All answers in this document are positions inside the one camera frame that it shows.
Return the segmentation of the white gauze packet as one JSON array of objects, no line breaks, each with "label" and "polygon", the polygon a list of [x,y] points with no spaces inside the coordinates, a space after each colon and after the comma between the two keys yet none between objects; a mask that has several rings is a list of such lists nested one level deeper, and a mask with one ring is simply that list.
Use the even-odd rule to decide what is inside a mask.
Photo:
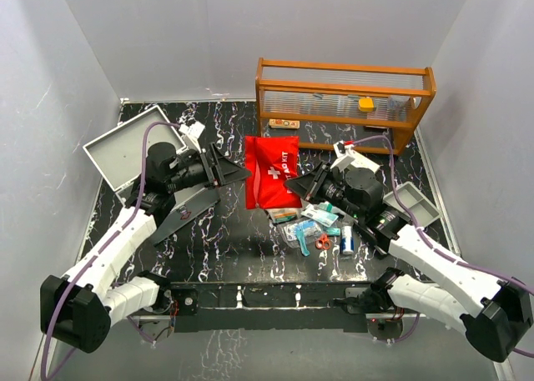
[{"label": "white gauze packet", "polygon": [[287,223],[301,217],[300,208],[272,208],[266,212],[274,224]]}]

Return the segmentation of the red first aid pouch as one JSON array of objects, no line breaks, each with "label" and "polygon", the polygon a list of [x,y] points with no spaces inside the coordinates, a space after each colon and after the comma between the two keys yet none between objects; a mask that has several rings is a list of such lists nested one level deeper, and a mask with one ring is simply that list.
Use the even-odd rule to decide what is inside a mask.
[{"label": "red first aid pouch", "polygon": [[299,138],[246,136],[244,147],[251,172],[245,180],[246,208],[300,208],[300,198],[285,186],[297,177]]}]

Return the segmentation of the clear bag blue items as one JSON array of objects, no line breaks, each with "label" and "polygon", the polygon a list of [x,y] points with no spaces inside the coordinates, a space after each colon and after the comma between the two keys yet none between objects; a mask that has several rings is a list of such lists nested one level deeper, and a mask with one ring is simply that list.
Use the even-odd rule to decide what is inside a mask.
[{"label": "clear bag blue items", "polygon": [[282,239],[291,247],[297,248],[300,242],[314,243],[323,233],[322,227],[311,219],[300,219],[278,226]]}]

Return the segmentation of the teal plastic tweezers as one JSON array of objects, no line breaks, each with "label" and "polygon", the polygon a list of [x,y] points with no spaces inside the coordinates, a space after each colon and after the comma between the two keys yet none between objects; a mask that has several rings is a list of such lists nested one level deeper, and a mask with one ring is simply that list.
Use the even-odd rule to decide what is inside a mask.
[{"label": "teal plastic tweezers", "polygon": [[306,237],[305,237],[305,231],[302,227],[298,227],[295,230],[295,236],[297,238],[297,241],[300,246],[300,251],[304,257],[310,256],[310,251],[307,247]]}]

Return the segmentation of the teal bandage packet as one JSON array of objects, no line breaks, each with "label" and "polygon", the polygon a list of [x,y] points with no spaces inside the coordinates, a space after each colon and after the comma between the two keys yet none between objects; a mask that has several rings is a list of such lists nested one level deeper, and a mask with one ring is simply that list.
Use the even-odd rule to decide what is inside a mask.
[{"label": "teal bandage packet", "polygon": [[341,235],[341,229],[336,227],[325,228],[324,233],[328,238],[339,237]]}]

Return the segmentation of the red small scissors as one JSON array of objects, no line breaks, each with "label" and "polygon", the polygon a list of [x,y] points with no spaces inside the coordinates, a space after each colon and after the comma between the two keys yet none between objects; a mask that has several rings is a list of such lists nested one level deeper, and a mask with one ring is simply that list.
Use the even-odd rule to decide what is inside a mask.
[{"label": "red small scissors", "polygon": [[332,242],[326,233],[322,233],[315,241],[315,247],[319,250],[329,250],[331,244]]}]

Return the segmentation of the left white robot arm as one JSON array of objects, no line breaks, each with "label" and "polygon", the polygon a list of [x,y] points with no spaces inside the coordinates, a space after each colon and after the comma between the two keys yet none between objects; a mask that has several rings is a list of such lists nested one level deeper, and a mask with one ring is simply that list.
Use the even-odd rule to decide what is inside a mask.
[{"label": "left white robot arm", "polygon": [[164,313],[173,294],[166,278],[143,271],[114,287],[126,262],[169,218],[175,194],[200,186],[214,189],[249,178],[251,172],[214,145],[177,153],[172,143],[142,147],[140,175],[113,226],[63,276],[48,276],[40,287],[40,326],[47,343],[64,342],[94,352],[119,321],[141,309]]}]

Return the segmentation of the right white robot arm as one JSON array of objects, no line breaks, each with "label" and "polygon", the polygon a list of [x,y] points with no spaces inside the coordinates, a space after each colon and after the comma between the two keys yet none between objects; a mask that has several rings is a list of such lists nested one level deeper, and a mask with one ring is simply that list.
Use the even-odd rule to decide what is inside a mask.
[{"label": "right white robot arm", "polygon": [[463,333],[493,362],[504,362],[533,325],[531,291],[515,278],[470,265],[429,238],[414,215],[383,199],[383,185],[367,168],[340,171],[321,163],[285,181],[308,203],[327,202],[350,216],[360,236],[380,253],[417,268],[422,283],[388,268],[358,299],[379,310],[423,313]]}]

